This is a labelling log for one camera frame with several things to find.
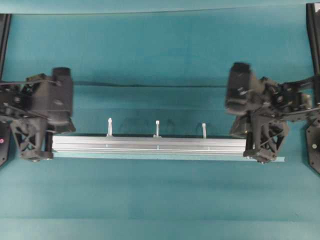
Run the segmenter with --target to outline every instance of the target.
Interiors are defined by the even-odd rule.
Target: metal plate
[[[0,166],[8,160],[10,136],[9,124],[0,122]]]
[[[309,164],[320,174],[320,127],[310,125],[306,129],[305,135]]]

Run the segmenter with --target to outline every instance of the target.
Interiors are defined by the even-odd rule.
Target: teal table surface
[[[200,136],[205,122],[208,135],[226,137],[234,62],[280,83],[312,76],[305,5],[16,14],[3,80],[71,68],[77,134],[105,134],[112,117],[114,134],[152,135],[160,120],[160,135]],[[265,165],[63,157],[30,163],[12,144],[0,169],[0,239],[318,240],[320,177],[307,163],[304,127],[290,123],[285,162]]]

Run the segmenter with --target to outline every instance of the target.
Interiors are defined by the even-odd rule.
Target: black cable
[[[148,84],[117,84],[110,82],[76,81],[76,86],[104,86],[115,88],[226,88],[225,85],[148,85]]]

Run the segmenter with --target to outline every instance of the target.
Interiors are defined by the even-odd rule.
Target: bolt
[[[16,102],[17,104],[19,104],[21,102],[21,98],[18,96],[14,97],[14,102]]]
[[[59,100],[59,99],[55,99],[55,100],[53,100],[53,103],[55,104],[55,105],[58,105],[58,106],[62,106],[64,103],[61,101],[61,100]]]
[[[278,98],[276,99],[276,101],[278,103],[281,103],[283,101],[284,97],[283,96],[278,96]]]

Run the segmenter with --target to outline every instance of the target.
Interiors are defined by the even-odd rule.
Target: aluminum extrusion bar
[[[52,148],[58,153],[242,157],[245,145],[245,139],[232,138],[53,136]]]

